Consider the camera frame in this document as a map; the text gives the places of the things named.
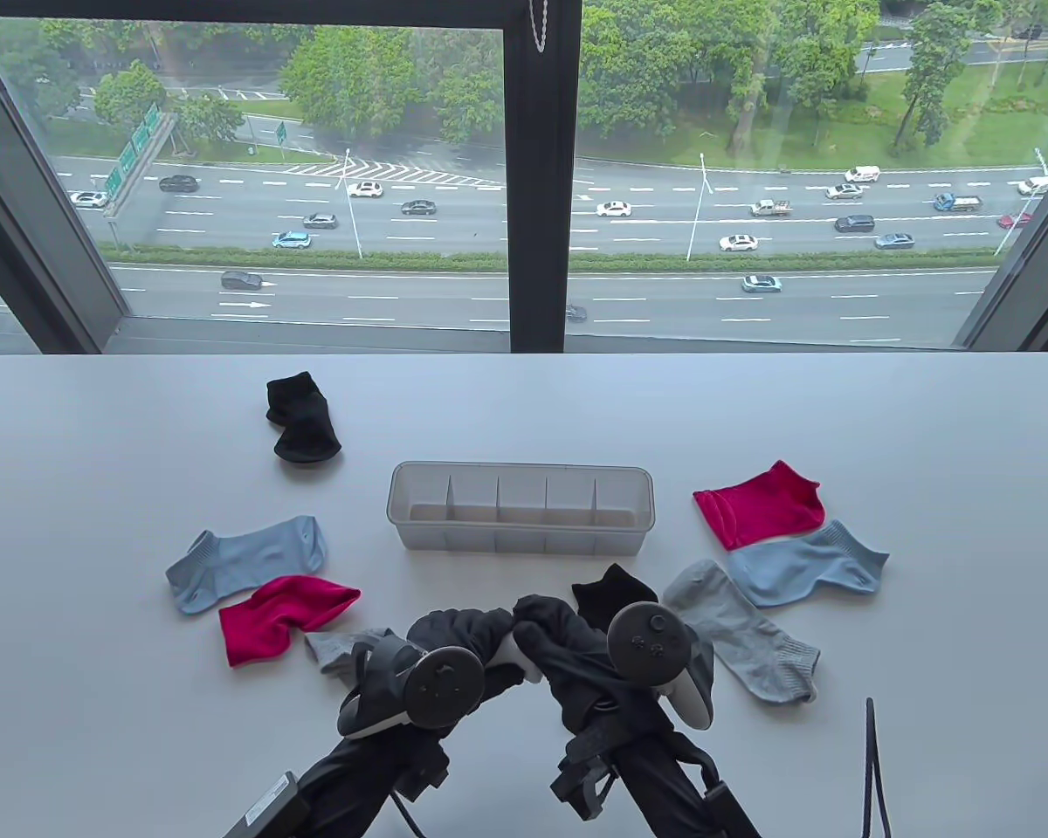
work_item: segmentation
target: sock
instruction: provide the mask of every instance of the sock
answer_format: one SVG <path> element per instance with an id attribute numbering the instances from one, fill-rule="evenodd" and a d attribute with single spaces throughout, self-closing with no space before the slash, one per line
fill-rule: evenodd
<path id="1" fill-rule="evenodd" d="M 353 660 L 355 643 L 365 643 L 369 649 L 395 634 L 392 630 L 365 631 L 309 631 L 303 636 L 311 657 L 316 660 L 318 671 L 340 678 L 349 689 L 357 686 L 356 662 Z"/>
<path id="2" fill-rule="evenodd" d="M 713 559 L 692 564 L 663 591 L 662 602 L 740 679 L 770 704 L 815 701 L 820 650 L 765 618 Z"/>
<path id="3" fill-rule="evenodd" d="M 168 568 L 175 607 L 199 614 L 220 599 L 259 588 L 280 576 L 316 574 L 326 543 L 312 515 L 224 538 L 205 530 L 185 555 Z"/>
<path id="4" fill-rule="evenodd" d="M 276 443 L 288 463 L 321 463 L 342 450 L 329 421 L 329 406 L 309 372 L 268 382 L 268 422 L 284 426 Z"/>
<path id="5" fill-rule="evenodd" d="M 244 602 L 222 608 L 228 666 L 279 658 L 291 645 L 291 630 L 316 632 L 336 619 L 361 591 L 318 576 L 284 576 L 266 583 Z"/>
<path id="6" fill-rule="evenodd" d="M 745 483 L 696 491 L 695 503 L 722 547 L 737 550 L 823 527 L 826 510 L 816 488 L 818 483 L 801 478 L 781 459 Z"/>
<path id="7" fill-rule="evenodd" d="M 599 632 L 608 632 L 616 612 L 633 602 L 659 602 L 656 592 L 619 564 L 611 564 L 596 582 L 572 583 L 578 617 Z"/>
<path id="8" fill-rule="evenodd" d="M 888 553 L 858 542 L 842 522 L 787 542 L 752 544 L 726 556 L 730 578 L 758 608 L 795 602 L 815 586 L 832 585 L 855 594 L 876 594 Z"/>

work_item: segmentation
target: plastic organizer tray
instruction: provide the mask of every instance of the plastic organizer tray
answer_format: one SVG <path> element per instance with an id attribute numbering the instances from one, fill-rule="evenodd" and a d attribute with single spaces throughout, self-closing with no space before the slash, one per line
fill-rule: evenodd
<path id="1" fill-rule="evenodd" d="M 388 519 L 408 550 L 636 555 L 656 523 L 642 468 L 400 463 Z"/>

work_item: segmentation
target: label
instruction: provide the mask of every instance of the label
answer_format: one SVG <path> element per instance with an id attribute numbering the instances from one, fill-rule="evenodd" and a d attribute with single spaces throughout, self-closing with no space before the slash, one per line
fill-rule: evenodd
<path id="1" fill-rule="evenodd" d="M 280 781 L 277 782 L 276 786 L 269 788 L 267 793 L 264 793 L 264 797 L 257 799 L 256 806 L 249 809 L 247 813 L 244 813 L 244 825 L 253 825 L 256 819 L 264 814 L 264 810 L 267 810 L 267 808 L 276 801 L 276 798 L 280 797 L 281 791 L 286 789 L 289 785 L 287 774 L 280 777 Z"/>

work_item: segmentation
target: truck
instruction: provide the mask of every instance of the truck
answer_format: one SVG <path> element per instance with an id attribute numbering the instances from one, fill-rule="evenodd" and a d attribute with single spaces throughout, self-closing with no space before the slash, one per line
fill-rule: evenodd
<path id="1" fill-rule="evenodd" d="M 983 207 L 983 199 L 977 195 L 956 195 L 955 192 L 940 192 L 932 206 L 940 213 L 976 213 Z"/>
<path id="2" fill-rule="evenodd" d="M 771 201 L 763 198 L 752 206 L 748 207 L 751 216 L 788 216 L 791 215 L 792 204 L 788 201 Z"/>

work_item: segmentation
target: pink sock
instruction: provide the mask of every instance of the pink sock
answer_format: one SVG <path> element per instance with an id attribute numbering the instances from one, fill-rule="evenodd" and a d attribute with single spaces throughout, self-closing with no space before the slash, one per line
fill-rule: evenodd
<path id="1" fill-rule="evenodd" d="M 696 491 L 695 503 L 722 547 L 737 550 L 765 538 L 823 527 L 827 513 L 816 488 L 818 483 L 801 478 L 780 459 L 768 471 L 745 483 Z"/>
<path id="2" fill-rule="evenodd" d="M 222 608 L 228 666 L 279 658 L 291 645 L 291 630 L 316 632 L 361 596 L 355 588 L 318 576 L 281 576 L 244 602 Z"/>

